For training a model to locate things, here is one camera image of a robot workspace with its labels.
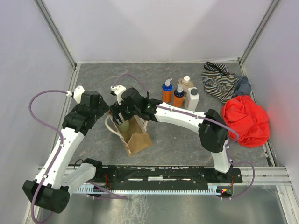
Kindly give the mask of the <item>cream cap bottle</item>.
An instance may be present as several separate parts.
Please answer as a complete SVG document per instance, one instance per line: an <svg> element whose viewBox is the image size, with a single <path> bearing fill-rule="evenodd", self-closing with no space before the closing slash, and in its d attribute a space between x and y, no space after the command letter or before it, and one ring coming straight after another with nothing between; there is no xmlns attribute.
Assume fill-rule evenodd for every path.
<svg viewBox="0 0 299 224"><path fill-rule="evenodd" d="M129 130L129 121L123 121L121 124L117 125L117 127L121 133L127 132Z"/></svg>

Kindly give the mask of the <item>canvas tote bag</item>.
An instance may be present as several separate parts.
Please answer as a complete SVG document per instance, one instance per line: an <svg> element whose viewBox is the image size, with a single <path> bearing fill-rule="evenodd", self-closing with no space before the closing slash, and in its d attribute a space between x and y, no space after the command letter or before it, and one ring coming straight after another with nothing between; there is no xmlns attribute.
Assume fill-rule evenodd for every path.
<svg viewBox="0 0 299 224"><path fill-rule="evenodd" d="M135 155L136 153L146 149L147 147L153 145L149 134L147 132L147 121L142 118L133 116L129 120L129 130L127 132L121 133L118 130L117 124L113 122L112 115L109 112L105 118L106 128L113 134L117 135L121 140L128 156Z"/></svg>

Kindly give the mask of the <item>dark blue small bottle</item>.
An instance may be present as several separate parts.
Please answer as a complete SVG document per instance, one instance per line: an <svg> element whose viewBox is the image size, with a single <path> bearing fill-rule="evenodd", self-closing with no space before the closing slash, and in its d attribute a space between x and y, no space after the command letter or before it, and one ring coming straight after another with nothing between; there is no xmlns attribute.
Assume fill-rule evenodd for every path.
<svg viewBox="0 0 299 224"><path fill-rule="evenodd" d="M181 108L182 104L183 104L183 100L184 100L184 90L183 90L183 86L180 84L177 84L177 89L174 91L174 96L173 96L173 102L172 105L174 107L178 107Z"/></svg>

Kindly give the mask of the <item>clear bottle white cap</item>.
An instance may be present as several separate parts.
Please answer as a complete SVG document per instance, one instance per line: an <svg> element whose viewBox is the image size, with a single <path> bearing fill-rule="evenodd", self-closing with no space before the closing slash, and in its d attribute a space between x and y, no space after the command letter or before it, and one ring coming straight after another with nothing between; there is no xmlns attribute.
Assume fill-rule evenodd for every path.
<svg viewBox="0 0 299 224"><path fill-rule="evenodd" d="M183 78L179 79L178 83L183 87L184 92L187 92L189 88L194 87L194 84L189 76L184 76Z"/></svg>

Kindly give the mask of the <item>white bottle black cap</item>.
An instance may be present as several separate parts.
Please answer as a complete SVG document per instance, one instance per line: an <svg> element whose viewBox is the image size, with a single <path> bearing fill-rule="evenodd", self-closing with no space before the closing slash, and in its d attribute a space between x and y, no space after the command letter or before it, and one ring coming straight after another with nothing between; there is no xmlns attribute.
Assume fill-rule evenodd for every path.
<svg viewBox="0 0 299 224"><path fill-rule="evenodd" d="M198 89L196 87L189 88L186 99L187 99L187 110L195 111L200 99Z"/></svg>

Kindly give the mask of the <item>striped shirt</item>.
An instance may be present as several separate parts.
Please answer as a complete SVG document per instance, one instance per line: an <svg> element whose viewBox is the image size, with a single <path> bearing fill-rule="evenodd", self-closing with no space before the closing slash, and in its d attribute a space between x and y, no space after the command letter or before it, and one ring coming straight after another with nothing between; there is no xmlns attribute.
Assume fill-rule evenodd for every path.
<svg viewBox="0 0 299 224"><path fill-rule="evenodd" d="M235 84L238 82L234 75L223 76L219 72L203 72L201 76L204 90L223 104L233 97Z"/></svg>

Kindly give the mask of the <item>striped dark garment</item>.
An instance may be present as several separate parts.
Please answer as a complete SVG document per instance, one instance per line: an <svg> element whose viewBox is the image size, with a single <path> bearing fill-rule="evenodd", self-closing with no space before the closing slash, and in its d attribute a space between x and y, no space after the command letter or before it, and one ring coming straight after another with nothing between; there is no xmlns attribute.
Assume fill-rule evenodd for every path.
<svg viewBox="0 0 299 224"><path fill-rule="evenodd" d="M229 76L231 75L227 66L221 63L211 63L211 62L206 62L204 64L204 69L207 71L213 71L213 72L218 72L222 76Z"/></svg>

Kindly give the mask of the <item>blue-grey cloth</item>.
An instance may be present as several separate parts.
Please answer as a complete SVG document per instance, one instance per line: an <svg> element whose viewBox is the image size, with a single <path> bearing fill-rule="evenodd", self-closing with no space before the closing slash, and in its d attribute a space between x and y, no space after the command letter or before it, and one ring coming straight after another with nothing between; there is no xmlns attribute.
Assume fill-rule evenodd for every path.
<svg viewBox="0 0 299 224"><path fill-rule="evenodd" d="M248 78L246 76L238 76L238 75L235 75L235 77L238 80L234 85L233 98L237 96L246 96L246 95L248 96L252 91L252 87Z"/></svg>

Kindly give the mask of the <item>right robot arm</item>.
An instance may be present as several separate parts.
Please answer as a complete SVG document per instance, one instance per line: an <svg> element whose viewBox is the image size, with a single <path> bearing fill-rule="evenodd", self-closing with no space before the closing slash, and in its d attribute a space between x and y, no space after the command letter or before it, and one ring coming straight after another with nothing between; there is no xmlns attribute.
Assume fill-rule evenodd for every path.
<svg viewBox="0 0 299 224"><path fill-rule="evenodd" d="M143 121L169 123L198 133L202 147L212 155L214 169L223 174L229 172L232 164L227 156L228 127L215 110L185 110L149 96L143 97L137 89L122 85L112 86L110 90L116 96L116 103L110 106L113 122L120 125L137 116Z"/></svg>

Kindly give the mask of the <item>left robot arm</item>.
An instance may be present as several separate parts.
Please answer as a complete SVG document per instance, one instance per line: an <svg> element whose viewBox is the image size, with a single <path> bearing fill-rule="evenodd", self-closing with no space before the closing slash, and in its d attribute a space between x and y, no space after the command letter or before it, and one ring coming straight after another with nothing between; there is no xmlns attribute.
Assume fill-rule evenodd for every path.
<svg viewBox="0 0 299 224"><path fill-rule="evenodd" d="M70 196L81 185L101 176L102 163L90 158L68 176L64 174L79 144L109 109L96 91L85 91L80 87L66 95L77 105L65 116L62 129L55 129L59 138L42 170L32 181L26 180L22 187L32 205L55 213L65 209Z"/></svg>

